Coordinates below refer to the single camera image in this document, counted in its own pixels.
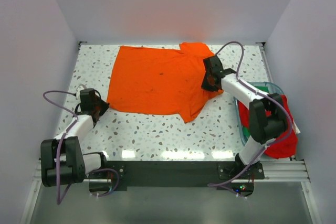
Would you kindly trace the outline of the orange t shirt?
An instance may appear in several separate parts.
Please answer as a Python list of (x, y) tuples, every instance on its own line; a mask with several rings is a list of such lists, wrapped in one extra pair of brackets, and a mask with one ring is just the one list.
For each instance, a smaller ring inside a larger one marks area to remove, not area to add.
[(208, 100), (223, 93), (201, 87), (203, 59), (211, 56), (201, 42), (183, 42), (179, 49), (121, 46), (107, 102), (120, 112), (179, 114), (185, 123), (191, 122)]

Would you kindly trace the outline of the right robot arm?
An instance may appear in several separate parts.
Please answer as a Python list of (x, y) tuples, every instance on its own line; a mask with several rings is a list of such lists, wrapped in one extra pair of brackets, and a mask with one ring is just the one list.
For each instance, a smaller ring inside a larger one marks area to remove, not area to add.
[(282, 96), (261, 91), (237, 77), (231, 68), (224, 69), (217, 56), (203, 59), (205, 75), (202, 89), (219, 91), (233, 95), (248, 109), (248, 130), (250, 137), (234, 162), (234, 173), (246, 178), (253, 171), (252, 164), (260, 160), (267, 147), (290, 126), (291, 118), (284, 108)]

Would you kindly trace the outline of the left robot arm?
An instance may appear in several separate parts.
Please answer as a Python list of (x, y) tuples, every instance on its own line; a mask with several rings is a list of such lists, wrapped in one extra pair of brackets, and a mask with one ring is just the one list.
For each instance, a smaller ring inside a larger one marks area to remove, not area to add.
[(40, 145), (41, 181), (46, 187), (81, 183), (89, 173), (103, 178), (109, 171), (103, 152), (83, 154), (80, 146), (109, 104), (93, 88), (83, 89), (76, 96), (80, 102), (73, 111), (70, 124)]

